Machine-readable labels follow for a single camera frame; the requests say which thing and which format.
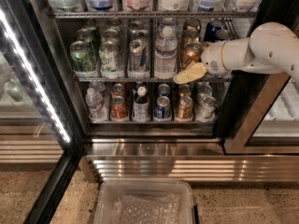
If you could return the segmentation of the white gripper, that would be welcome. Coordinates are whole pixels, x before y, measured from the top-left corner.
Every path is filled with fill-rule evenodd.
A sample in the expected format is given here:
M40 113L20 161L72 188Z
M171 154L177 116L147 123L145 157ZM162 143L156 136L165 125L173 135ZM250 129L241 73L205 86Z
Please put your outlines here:
M225 77L231 71L225 66L223 61L224 46L229 44L229 41L221 42L206 42L204 51L201 54L201 63L192 62L183 71L173 76L173 80L177 84L185 84L203 77L208 71L213 77Z

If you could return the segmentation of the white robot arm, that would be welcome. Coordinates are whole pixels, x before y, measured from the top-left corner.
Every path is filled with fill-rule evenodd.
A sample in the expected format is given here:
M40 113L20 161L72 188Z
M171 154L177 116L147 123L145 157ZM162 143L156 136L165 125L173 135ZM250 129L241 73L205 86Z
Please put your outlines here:
M200 62L191 62L173 76L177 84L195 81L209 73L223 77L230 71L255 74L287 73L299 82L299 38L287 26L267 22L258 26L250 37L211 43L204 49Z

